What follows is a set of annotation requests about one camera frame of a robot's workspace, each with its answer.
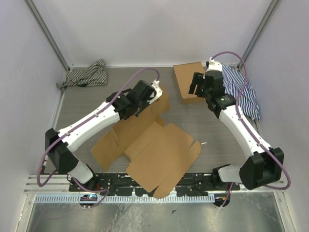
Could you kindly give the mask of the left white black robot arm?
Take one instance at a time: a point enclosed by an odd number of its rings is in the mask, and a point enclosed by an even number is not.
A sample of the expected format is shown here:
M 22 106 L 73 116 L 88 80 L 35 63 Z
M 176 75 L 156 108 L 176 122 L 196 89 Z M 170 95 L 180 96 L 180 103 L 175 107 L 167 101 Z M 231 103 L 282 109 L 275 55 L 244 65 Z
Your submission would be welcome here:
M 68 174 L 87 192 L 97 186 L 94 172 L 74 152 L 86 140 L 103 128 L 121 119 L 137 116 L 152 104 L 157 94 L 139 94 L 132 89 L 115 92 L 110 95 L 97 109 L 74 124 L 60 129 L 53 128 L 45 133 L 45 152 L 59 174 Z

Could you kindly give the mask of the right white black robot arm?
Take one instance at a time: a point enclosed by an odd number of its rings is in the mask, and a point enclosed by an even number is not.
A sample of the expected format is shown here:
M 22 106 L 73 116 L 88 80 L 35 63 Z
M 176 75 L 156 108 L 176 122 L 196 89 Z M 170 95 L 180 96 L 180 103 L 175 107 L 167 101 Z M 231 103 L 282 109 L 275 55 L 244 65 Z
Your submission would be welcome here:
M 195 72 L 188 93 L 206 100 L 208 108 L 229 128 L 246 157 L 241 166 L 227 164 L 213 169 L 211 177 L 216 190 L 226 189 L 230 182 L 252 190 L 280 180 L 283 151 L 272 148 L 249 124 L 236 99 L 225 93 L 221 71 Z

